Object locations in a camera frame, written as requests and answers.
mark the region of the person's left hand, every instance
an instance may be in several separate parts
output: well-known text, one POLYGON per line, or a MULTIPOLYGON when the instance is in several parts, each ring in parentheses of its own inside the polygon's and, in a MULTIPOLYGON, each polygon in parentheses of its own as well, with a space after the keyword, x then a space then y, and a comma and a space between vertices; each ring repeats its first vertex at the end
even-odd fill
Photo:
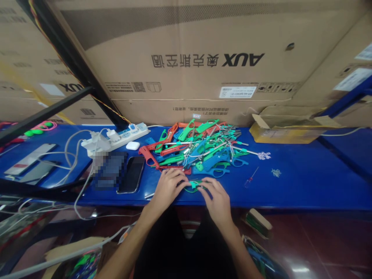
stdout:
POLYGON ((182 170, 163 170, 154 197, 148 205, 160 216, 186 186, 191 184, 182 170))

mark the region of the hand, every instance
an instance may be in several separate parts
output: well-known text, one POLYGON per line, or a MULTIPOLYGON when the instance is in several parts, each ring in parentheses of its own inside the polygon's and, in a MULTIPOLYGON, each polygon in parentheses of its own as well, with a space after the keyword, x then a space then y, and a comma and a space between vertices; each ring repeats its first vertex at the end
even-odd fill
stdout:
POLYGON ((200 183, 200 186, 206 187, 211 193, 213 199, 210 199, 207 191, 202 187, 198 187, 197 189, 205 199, 213 222, 223 234, 224 231, 235 226, 231 217, 230 197, 222 187, 221 183, 216 179, 205 177, 202 181, 203 182, 200 183))
POLYGON ((190 186, 185 173, 180 169, 166 169, 162 171, 150 207, 160 216, 174 201, 186 186, 190 186))

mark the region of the cardboard box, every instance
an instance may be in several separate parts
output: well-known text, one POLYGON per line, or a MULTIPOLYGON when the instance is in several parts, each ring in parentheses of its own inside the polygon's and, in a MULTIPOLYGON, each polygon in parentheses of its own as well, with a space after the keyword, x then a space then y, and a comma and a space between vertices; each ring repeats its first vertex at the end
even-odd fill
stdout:
POLYGON ((290 100, 366 13, 355 0, 47 3, 108 95, 133 101, 290 100))
POLYGON ((371 74, 372 10, 369 9, 288 104, 321 100, 335 102, 371 74))
POLYGON ((195 118, 202 122, 220 119, 229 124, 249 127, 253 123, 252 113, 258 114, 275 102, 114 100, 114 104, 133 123, 171 126, 195 118))
POLYGON ((342 127, 328 116, 311 119, 313 112, 305 113, 300 107, 267 107, 260 115, 253 114, 255 123, 249 131, 258 143, 304 144, 342 127))
MULTIPOLYGON (((47 103, 51 105, 58 101, 60 100, 48 99, 47 103)), ((0 98, 0 120, 19 122, 45 107, 47 105, 36 99, 0 98)), ((49 120, 57 124, 112 125, 111 120, 92 98, 74 103, 49 120)))
POLYGON ((16 1, 0 3, 0 98, 63 99, 83 87, 16 1))
POLYGON ((372 127, 372 96, 364 97, 334 120, 345 127, 372 127))

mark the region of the black metal frame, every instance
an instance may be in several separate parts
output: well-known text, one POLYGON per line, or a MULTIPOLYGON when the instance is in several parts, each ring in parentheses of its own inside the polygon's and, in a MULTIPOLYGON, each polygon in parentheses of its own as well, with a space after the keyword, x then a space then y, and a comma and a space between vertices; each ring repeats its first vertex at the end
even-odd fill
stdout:
MULTIPOLYGON (((28 0, 17 0, 17 2, 28 14, 28 16, 34 21, 33 16, 30 12, 28 0)), ((41 23, 43 31, 53 43, 54 47, 57 49, 64 62, 76 75, 76 77, 80 80, 85 88, 55 103, 54 105, 45 108, 44 110, 27 118, 26 120, 0 132, 0 146, 5 145, 6 143, 10 142, 20 135, 23 135, 26 131, 32 129, 51 116, 76 103, 88 94, 91 94, 92 96, 101 100, 103 103, 107 104, 111 108, 116 109, 114 103, 106 95, 103 88, 85 63, 84 59, 75 49, 68 37, 65 35, 62 28, 58 25, 58 22, 54 19, 44 1, 35 0, 34 8, 39 17, 39 21, 41 23)), ((106 106, 102 105, 100 102, 97 103, 106 113, 109 119, 115 124, 118 130, 124 130, 128 127, 127 121, 123 120, 121 117, 108 109, 106 106)), ((45 189, 26 183, 0 178, 0 195, 28 197, 71 203, 74 202, 78 196, 77 193, 72 192, 71 189, 77 186, 82 186, 84 183, 85 179, 54 187, 52 189, 45 189)))
MULTIPOLYGON (((17 2, 30 17, 30 19, 34 22, 34 17, 31 14, 28 0, 17 0, 17 2)), ((94 97, 96 97, 112 109, 119 112, 115 104, 107 96, 101 84, 98 82, 98 80, 86 64, 83 57, 80 55, 68 36, 64 33, 63 29, 49 10, 47 4, 43 0, 35 0, 34 8, 36 10, 44 33, 53 43, 53 46, 56 48, 59 55, 62 57, 69 69, 79 79, 81 85, 83 85, 84 87, 92 86, 95 90, 90 94, 92 94, 94 97)), ((118 130, 123 131, 128 127, 128 122, 124 121, 121 117, 112 112, 106 106, 102 105, 100 102, 97 102, 97 104, 106 113, 106 115, 109 117, 109 119, 118 130)))

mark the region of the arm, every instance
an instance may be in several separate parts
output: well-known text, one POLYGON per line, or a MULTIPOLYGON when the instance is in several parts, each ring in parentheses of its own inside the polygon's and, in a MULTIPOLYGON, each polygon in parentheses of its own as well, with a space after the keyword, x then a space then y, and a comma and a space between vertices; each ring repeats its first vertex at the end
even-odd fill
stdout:
POLYGON ((199 187, 198 190, 205 199, 212 220, 229 247, 238 277, 240 279, 263 279, 240 238, 238 228, 233 223, 229 195, 216 179, 206 177, 202 180, 200 185, 209 190, 213 199, 202 187, 199 187))
POLYGON ((137 224, 106 263, 96 279, 129 278, 152 226, 170 206, 181 190, 190 185, 181 170, 164 170, 160 176, 154 197, 146 205, 137 224))

